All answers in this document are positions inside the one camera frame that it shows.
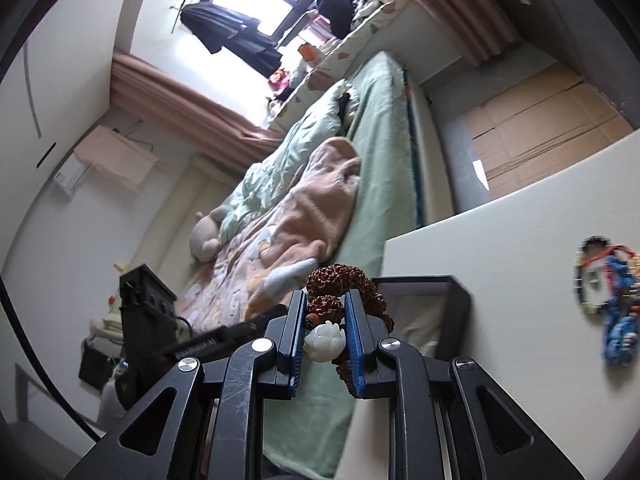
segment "white table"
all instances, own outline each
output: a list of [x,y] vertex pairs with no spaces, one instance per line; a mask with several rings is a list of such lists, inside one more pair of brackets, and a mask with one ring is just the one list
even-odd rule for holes
[[575,252],[591,235],[640,250],[640,130],[530,187],[389,240],[383,276],[455,276],[474,298],[464,352],[586,480],[602,480],[640,426],[640,371],[605,366],[602,327],[574,296]]

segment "green bed sheet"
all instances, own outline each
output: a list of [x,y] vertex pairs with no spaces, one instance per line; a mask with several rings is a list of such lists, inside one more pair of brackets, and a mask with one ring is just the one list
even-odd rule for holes
[[[350,82],[360,97],[360,108],[347,137],[362,158],[361,182],[350,227],[334,261],[376,277],[385,241],[415,229],[416,190],[402,67],[381,52]],[[335,367],[305,357],[296,397],[265,401],[265,455],[305,477],[332,478],[353,407],[354,399]]]

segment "open box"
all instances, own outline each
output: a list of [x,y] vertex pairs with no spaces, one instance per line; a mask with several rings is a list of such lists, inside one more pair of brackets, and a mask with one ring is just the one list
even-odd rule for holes
[[392,336],[421,354],[451,361],[460,352],[471,296],[452,276],[374,278],[396,326]]

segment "pink cloth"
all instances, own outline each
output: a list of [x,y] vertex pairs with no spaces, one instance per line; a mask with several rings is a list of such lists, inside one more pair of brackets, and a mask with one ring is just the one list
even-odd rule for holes
[[255,126],[162,70],[121,52],[113,54],[111,101],[181,137],[236,174],[263,160],[284,137]]
[[440,23],[454,46],[477,66],[518,39],[495,0],[417,0]]
[[229,326],[287,301],[327,261],[351,220],[360,158],[343,137],[312,154],[282,201],[201,267],[176,310],[196,332]]

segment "silver screw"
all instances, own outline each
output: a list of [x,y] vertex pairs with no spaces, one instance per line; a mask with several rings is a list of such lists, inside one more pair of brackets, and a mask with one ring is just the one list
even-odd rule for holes
[[273,346],[273,341],[265,337],[256,339],[253,343],[251,343],[251,348],[253,348],[256,352],[266,352],[271,348],[271,346]]
[[400,342],[395,337],[387,337],[380,341],[380,346],[385,350],[398,350],[400,348]]
[[181,372],[193,372],[198,367],[198,360],[193,357],[185,357],[178,363],[178,370]]
[[471,357],[456,357],[454,362],[458,368],[465,372],[473,370],[476,367],[476,362]]

